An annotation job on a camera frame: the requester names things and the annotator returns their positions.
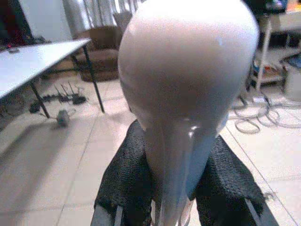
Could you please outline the small grey floor gadget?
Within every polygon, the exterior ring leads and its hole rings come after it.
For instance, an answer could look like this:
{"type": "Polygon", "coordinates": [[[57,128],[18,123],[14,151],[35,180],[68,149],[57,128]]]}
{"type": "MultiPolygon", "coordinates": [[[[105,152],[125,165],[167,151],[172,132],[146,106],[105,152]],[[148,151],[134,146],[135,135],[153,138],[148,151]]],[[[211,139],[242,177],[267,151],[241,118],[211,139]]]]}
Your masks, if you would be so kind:
{"type": "Polygon", "coordinates": [[[60,110],[56,117],[57,123],[61,127],[67,127],[70,122],[70,117],[66,110],[60,110]]]}

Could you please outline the brown cardboard box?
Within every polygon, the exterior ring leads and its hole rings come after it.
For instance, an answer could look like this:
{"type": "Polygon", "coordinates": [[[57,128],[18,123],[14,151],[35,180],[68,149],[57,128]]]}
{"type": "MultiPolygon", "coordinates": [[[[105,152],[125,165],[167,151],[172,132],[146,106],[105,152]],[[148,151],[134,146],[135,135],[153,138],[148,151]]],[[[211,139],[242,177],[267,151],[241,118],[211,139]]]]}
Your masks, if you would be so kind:
{"type": "Polygon", "coordinates": [[[87,44],[89,59],[97,82],[117,79],[121,30],[117,26],[101,26],[78,33],[76,39],[90,38],[87,44]]]}

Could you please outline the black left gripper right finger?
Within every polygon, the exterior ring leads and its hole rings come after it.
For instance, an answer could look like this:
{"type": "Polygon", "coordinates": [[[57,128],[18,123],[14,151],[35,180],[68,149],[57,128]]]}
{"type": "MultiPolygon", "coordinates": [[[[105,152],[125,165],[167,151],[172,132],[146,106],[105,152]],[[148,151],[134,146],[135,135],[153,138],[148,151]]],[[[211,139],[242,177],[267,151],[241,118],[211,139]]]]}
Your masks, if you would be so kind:
{"type": "Polygon", "coordinates": [[[201,226],[279,226],[245,164],[215,139],[195,190],[201,226]]]}

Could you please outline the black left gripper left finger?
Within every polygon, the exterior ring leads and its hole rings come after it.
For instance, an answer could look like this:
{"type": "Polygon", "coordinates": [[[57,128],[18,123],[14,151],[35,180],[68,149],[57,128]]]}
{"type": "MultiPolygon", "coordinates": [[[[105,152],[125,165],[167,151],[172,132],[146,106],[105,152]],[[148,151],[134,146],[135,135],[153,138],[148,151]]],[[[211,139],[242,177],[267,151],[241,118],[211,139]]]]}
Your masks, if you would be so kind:
{"type": "Polygon", "coordinates": [[[134,120],[103,174],[91,226],[151,226],[152,197],[144,131],[134,120]]]}

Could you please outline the white folding table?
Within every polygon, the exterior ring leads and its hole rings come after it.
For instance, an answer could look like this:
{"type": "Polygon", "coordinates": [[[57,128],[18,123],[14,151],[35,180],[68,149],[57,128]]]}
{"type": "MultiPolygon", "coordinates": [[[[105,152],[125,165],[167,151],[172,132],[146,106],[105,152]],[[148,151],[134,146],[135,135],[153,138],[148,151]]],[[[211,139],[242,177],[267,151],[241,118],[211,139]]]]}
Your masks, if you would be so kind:
{"type": "Polygon", "coordinates": [[[87,45],[91,41],[90,38],[83,38],[50,44],[18,47],[18,51],[14,54],[10,53],[9,49],[0,52],[0,103],[20,88],[25,85],[30,85],[45,116],[49,118],[50,115],[33,81],[65,58],[71,57],[75,59],[74,53],[82,48],[101,111],[104,113],[105,110],[87,50],[87,45]]]}

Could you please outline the black router with antennas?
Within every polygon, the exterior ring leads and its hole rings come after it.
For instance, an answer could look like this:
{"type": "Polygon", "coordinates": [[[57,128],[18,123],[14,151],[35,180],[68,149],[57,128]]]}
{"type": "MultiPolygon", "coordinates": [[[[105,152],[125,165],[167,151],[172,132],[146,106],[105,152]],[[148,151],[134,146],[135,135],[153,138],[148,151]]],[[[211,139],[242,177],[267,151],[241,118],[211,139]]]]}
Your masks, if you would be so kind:
{"type": "Polygon", "coordinates": [[[77,92],[75,92],[71,83],[69,81],[67,83],[68,83],[67,86],[60,84],[63,93],[60,92],[60,90],[56,87],[56,85],[54,86],[55,90],[57,91],[56,99],[59,101],[59,103],[81,105],[87,102],[87,98],[83,96],[81,93],[82,90],[81,87],[75,86],[77,88],[77,92]]]}

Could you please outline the white plastic dustpan handle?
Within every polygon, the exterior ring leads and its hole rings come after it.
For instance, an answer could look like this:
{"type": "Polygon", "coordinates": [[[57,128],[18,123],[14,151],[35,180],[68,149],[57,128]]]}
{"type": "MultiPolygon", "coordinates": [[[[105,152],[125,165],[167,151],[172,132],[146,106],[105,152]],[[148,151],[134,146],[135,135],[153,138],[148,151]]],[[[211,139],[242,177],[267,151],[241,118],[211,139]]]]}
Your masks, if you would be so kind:
{"type": "Polygon", "coordinates": [[[146,0],[119,48],[124,96],[145,132],[155,226],[176,226],[246,79],[259,29],[243,0],[146,0]]]}

